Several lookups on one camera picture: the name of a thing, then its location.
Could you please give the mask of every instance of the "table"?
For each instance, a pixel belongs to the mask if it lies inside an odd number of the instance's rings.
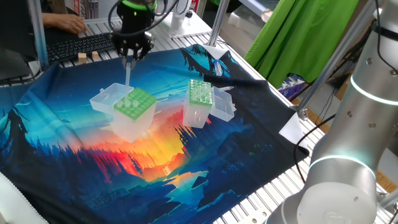
[[[199,26],[207,26],[201,19],[192,20],[192,23],[198,23]],[[80,34],[81,37],[86,35],[100,34],[103,32],[109,32],[108,22],[106,19],[93,19],[87,20],[85,23],[88,26],[88,31],[84,34]],[[121,25],[120,19],[113,21],[114,26]],[[208,42],[210,35],[201,34],[193,35],[191,37],[183,37],[178,39],[170,39],[168,35],[160,27],[155,27],[151,31],[156,39],[155,46],[151,52],[157,52],[161,50],[172,50],[181,47],[188,47],[193,44],[205,44]],[[225,50],[229,50],[231,55],[237,61],[240,66],[243,67],[254,79],[263,80],[264,78],[255,71],[242,57],[240,57],[228,44],[223,42],[221,38],[217,41],[217,47]],[[107,52],[101,52],[99,54],[101,60],[109,60],[111,58],[117,58],[118,55],[115,50],[109,50]],[[93,62],[91,57],[87,58],[88,63]],[[72,67],[78,65],[78,59],[62,62],[61,67]],[[273,86],[270,86],[271,91],[287,106],[292,106],[292,103],[282,96]],[[315,125],[307,120],[300,120],[302,131],[307,133]],[[307,173],[310,165],[310,158],[312,155],[312,149],[315,144],[319,141],[324,133],[319,129],[314,131],[306,138],[309,147],[310,155],[299,163],[299,166],[303,172],[304,177],[307,177]],[[276,179],[272,180],[267,185],[261,187],[248,198],[244,199],[241,203],[233,207],[230,211],[219,217],[214,224],[234,224],[234,223],[263,223],[267,216],[269,216],[277,206],[282,203],[287,197],[297,193],[302,187],[303,182],[295,169],[290,168],[285,171]],[[377,191],[386,193],[386,191],[377,185]],[[386,212],[380,206],[377,206],[377,217],[375,224],[386,224],[391,218],[391,214]]]

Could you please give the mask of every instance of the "cable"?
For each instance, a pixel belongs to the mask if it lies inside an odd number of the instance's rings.
[[[315,122],[314,122],[315,124],[317,124],[318,119],[319,119],[320,116],[322,115],[323,110],[326,108],[326,105],[329,103],[330,98],[333,99],[333,93],[335,92],[335,89],[336,89],[336,88],[334,88],[333,91],[330,93],[330,95],[329,95],[329,97],[328,97],[328,100],[326,101],[325,105],[323,106],[323,108],[322,108],[322,110],[321,110],[321,113],[318,115],[317,119],[316,119]]]
[[[344,69],[344,71],[342,72],[342,74],[345,74],[345,73],[348,71],[348,69],[350,68],[350,66],[352,66],[352,64],[353,64],[353,62],[351,61],[351,62],[347,65],[347,67]],[[332,104],[332,102],[333,102],[333,94],[335,93],[335,91],[336,91],[336,85],[335,85],[335,87],[333,88],[333,91],[330,93],[330,96],[329,96],[329,98],[328,98],[328,101],[326,101],[326,104],[323,106],[323,108],[322,108],[322,110],[321,110],[321,113],[319,114],[317,120],[315,121],[315,124],[317,124],[318,119],[320,118],[320,116],[322,116],[323,110],[325,109],[326,105],[329,103],[329,100],[330,100],[329,106],[328,106],[328,108],[326,109],[325,114],[324,114],[323,117],[322,117],[322,120],[325,119],[325,116],[326,116],[326,114],[328,113],[329,108],[330,108],[330,106],[331,106],[331,104]]]
[[[119,1],[117,1],[117,2],[112,6],[112,8],[111,8],[111,10],[110,10],[110,12],[109,12],[109,15],[108,15],[108,25],[109,25],[109,28],[111,29],[112,32],[114,32],[116,35],[118,35],[118,36],[120,36],[120,37],[122,37],[122,38],[131,38],[131,37],[137,36],[137,35],[139,35],[139,34],[143,34],[143,33],[145,33],[146,31],[151,30],[151,29],[153,29],[155,26],[159,25],[159,24],[170,14],[170,12],[171,12],[171,11],[173,10],[173,8],[177,5],[177,3],[178,3],[178,0],[175,0],[175,2],[173,3],[173,6],[166,12],[166,14],[165,14],[163,17],[161,17],[158,21],[156,21],[155,23],[153,23],[151,26],[149,26],[149,27],[147,27],[147,28],[145,28],[145,29],[143,29],[143,30],[134,32],[134,33],[132,33],[132,34],[122,34],[122,33],[118,32],[118,31],[116,31],[116,30],[114,29],[114,27],[112,26],[112,23],[111,23],[113,11],[116,9],[116,7],[117,7],[118,4],[119,4]]]
[[[396,212],[394,213],[394,215],[392,216],[392,218],[391,218],[391,220],[390,220],[390,222],[388,224],[391,224],[392,221],[394,221],[394,219],[396,218],[397,214],[398,214],[398,209],[396,210]]]
[[[317,124],[313,129],[311,129],[307,134],[305,134],[296,144],[296,147],[294,148],[293,151],[293,159],[294,159],[294,164],[296,165],[296,168],[298,170],[298,173],[300,174],[301,179],[303,180],[304,184],[305,184],[305,179],[303,174],[301,173],[300,167],[299,167],[299,162],[297,161],[297,155],[296,152],[299,149],[299,145],[300,143],[307,137],[309,136],[311,133],[313,133],[316,129],[318,129],[320,126],[326,124],[328,121],[330,121],[331,119],[335,118],[336,114],[330,116],[328,119],[322,121],[320,124]]]
[[[0,85],[15,85],[15,84],[23,84],[23,83],[27,83],[31,80],[34,80],[35,78],[37,78],[39,75],[41,74],[41,71],[39,70],[33,77],[24,79],[24,80],[15,80],[15,81],[5,81],[2,80],[0,81]]]
[[[379,3],[377,0],[374,0],[374,2],[376,3],[376,14],[377,14],[377,25],[379,26],[379,32],[377,32],[377,54],[379,55],[379,58],[389,67],[391,67],[393,69],[393,71],[395,71],[396,74],[398,74],[398,71],[392,66],[390,65],[380,54],[380,38],[381,38],[381,25],[380,25],[380,12],[379,12]]]

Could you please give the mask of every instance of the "wooden block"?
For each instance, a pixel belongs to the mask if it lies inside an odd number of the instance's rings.
[[[100,55],[98,54],[98,52],[92,52],[91,53],[91,57],[93,58],[93,61],[98,62],[100,61]]]
[[[377,172],[377,183],[384,189],[386,192],[392,193],[393,191],[398,189],[393,181],[390,180],[385,174],[381,171]]]
[[[86,53],[79,53],[78,58],[79,58],[79,65],[87,63],[87,54]]]

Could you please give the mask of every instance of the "clear plastic box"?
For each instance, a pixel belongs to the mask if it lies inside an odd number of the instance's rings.
[[[213,106],[211,83],[190,80],[183,106],[184,126],[203,128]]]
[[[114,104],[133,89],[133,87],[129,87],[127,90],[125,85],[113,83],[107,89],[101,89],[100,93],[90,100],[91,106],[96,111],[113,114]]]
[[[152,124],[155,115],[156,98],[136,88],[114,104],[113,133],[133,143]]]
[[[235,116],[231,94],[215,86],[213,87],[213,94],[214,102],[210,114],[224,121],[230,121]]]

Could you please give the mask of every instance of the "metal pole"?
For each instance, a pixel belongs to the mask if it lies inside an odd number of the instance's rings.
[[[37,56],[39,58],[40,68],[42,71],[44,71],[49,67],[49,58],[47,57],[47,48],[44,37],[42,8],[40,6],[40,1],[37,0],[27,0],[27,1],[30,10],[30,18],[32,19]]]
[[[339,46],[335,50],[335,53],[330,57],[325,68],[323,68],[319,77],[315,80],[314,84],[311,86],[310,91],[298,105],[296,111],[301,119],[307,119],[306,108],[311,101],[312,97],[319,90],[319,88],[328,80],[329,75],[335,69],[337,63],[340,61],[344,53],[350,47],[351,43],[354,41],[356,36],[364,30],[366,24],[368,24],[370,18],[373,16],[373,12],[376,10],[376,5],[374,0],[369,0],[364,6],[363,10],[356,18],[355,22],[348,30],[347,34],[344,36],[343,40],[340,42]]]
[[[221,0],[220,6],[218,6],[216,19],[214,20],[213,28],[211,30],[209,42],[207,45],[214,47],[217,42],[217,38],[221,31],[221,25],[223,25],[223,19],[226,14],[226,10],[229,5],[229,0]]]

